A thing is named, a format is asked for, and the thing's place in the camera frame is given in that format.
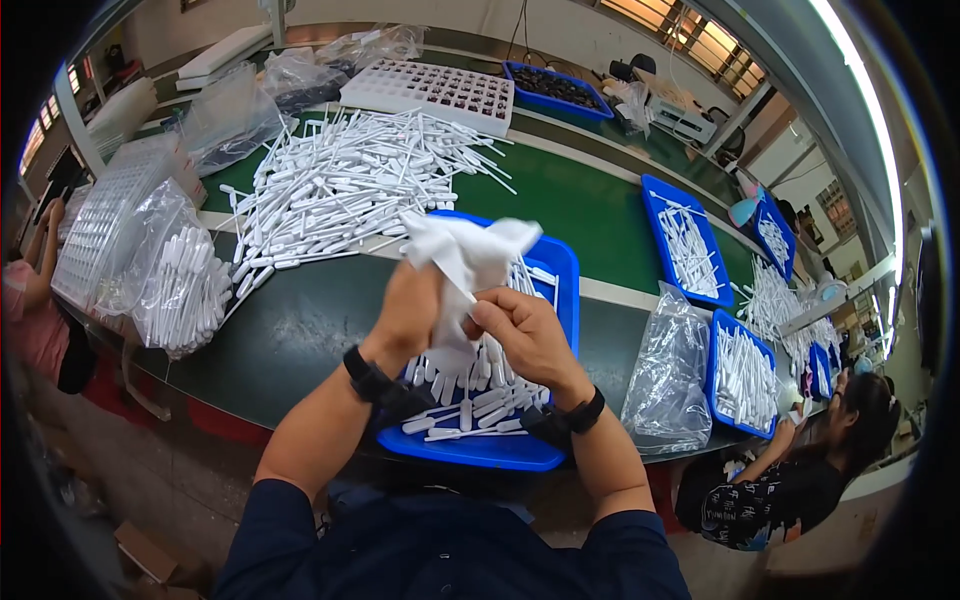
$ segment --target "white device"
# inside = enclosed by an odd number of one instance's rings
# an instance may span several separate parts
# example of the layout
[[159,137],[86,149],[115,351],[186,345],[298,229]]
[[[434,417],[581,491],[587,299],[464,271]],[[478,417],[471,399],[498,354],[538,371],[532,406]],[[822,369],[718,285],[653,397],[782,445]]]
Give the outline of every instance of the white device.
[[634,73],[650,88],[646,106],[653,114],[654,123],[680,137],[694,139],[701,144],[710,142],[717,126],[703,116],[690,92],[639,69],[635,68]]

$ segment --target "dark hair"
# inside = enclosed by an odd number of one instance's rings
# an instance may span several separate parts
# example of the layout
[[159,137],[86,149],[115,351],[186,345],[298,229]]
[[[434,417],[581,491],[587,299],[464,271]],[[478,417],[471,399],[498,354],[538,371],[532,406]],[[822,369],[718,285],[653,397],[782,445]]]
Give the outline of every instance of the dark hair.
[[[847,483],[881,458],[894,437],[900,423],[900,402],[891,401],[892,387],[892,382],[888,384],[883,377],[871,372],[852,375],[847,382],[840,398],[840,410],[859,413],[839,448],[847,458],[843,471]],[[826,442],[809,444],[791,452],[790,460],[824,460],[828,451]]]
[[777,210],[780,211],[780,216],[783,217],[783,220],[786,221],[790,230],[794,233],[799,233],[797,231],[797,211],[793,209],[793,206],[790,202],[777,198]]

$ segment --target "woman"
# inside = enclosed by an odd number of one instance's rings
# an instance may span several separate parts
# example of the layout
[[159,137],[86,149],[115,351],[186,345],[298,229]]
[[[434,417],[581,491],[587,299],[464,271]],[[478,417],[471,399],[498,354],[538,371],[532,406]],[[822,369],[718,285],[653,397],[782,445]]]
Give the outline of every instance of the woman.
[[[57,267],[57,226],[62,219],[63,200],[56,199],[40,217],[24,257],[4,267],[5,332],[22,361],[56,383],[62,392],[79,394],[93,376],[97,355],[90,349],[84,327],[61,314],[50,291]],[[44,250],[38,273],[35,264],[41,246]]]
[[718,457],[690,465],[677,493],[680,523],[735,550],[763,550],[806,533],[833,512],[844,489],[890,443],[900,403],[875,373],[837,377],[821,440],[791,450],[803,428],[781,419],[760,457],[731,482]]

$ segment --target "hand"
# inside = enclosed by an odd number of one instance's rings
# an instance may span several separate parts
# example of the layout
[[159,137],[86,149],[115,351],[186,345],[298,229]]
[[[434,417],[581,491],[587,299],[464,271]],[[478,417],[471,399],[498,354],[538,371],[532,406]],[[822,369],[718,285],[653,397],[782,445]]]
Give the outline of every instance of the hand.
[[59,225],[60,221],[63,220],[63,212],[63,199],[57,198],[49,203],[43,211],[43,214],[40,215],[40,223],[42,225],[48,225],[50,223]]
[[844,369],[840,371],[840,374],[837,375],[837,384],[833,386],[833,391],[836,394],[842,395],[844,390],[847,389],[847,380],[850,378],[850,369]]
[[777,423],[777,429],[774,431],[774,439],[770,441],[768,450],[774,452],[776,456],[782,457],[783,454],[789,451],[790,446],[793,445],[793,434],[796,433],[797,426],[793,424],[793,420],[787,416],[780,418],[780,422]]
[[549,302],[505,287],[474,296],[472,323],[464,327],[468,337],[478,337],[479,330],[490,333],[503,346],[514,372],[550,388],[564,410],[593,398],[593,384],[570,351]]
[[400,261],[387,283],[380,317],[360,348],[361,355],[392,373],[423,353],[440,313],[443,283],[444,275],[433,263],[417,271],[409,261]]

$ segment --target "forearm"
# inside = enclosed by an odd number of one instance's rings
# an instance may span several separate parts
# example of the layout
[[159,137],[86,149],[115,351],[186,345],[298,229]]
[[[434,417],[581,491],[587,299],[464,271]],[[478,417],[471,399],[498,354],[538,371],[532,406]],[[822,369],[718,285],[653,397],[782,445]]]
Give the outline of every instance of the forearm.
[[732,482],[736,484],[743,481],[756,481],[763,471],[770,468],[778,460],[782,453],[782,451],[768,445],[767,449],[763,450],[763,453],[755,461],[741,470]]
[[40,265],[40,279],[47,285],[54,278],[54,270],[57,268],[57,224],[50,224],[50,232],[47,235],[47,244],[43,251],[43,262]]
[[[577,397],[579,401],[590,401],[593,386]],[[562,410],[574,408],[579,401],[557,395],[558,407]],[[654,510],[640,454],[610,408],[604,408],[587,433],[571,436],[580,480],[597,504],[595,520],[622,510]]]
[[30,245],[27,246],[27,251],[23,254],[23,259],[27,261],[31,267],[36,268],[36,260],[40,258],[40,247],[43,244],[43,234],[47,231],[46,223],[39,223],[34,229],[34,237],[30,238]]
[[[384,372],[399,372],[407,360],[373,342],[365,342],[360,354]],[[263,452],[253,481],[287,481],[312,500],[347,463],[370,414],[370,404],[353,391],[347,370],[340,365],[283,418]]]

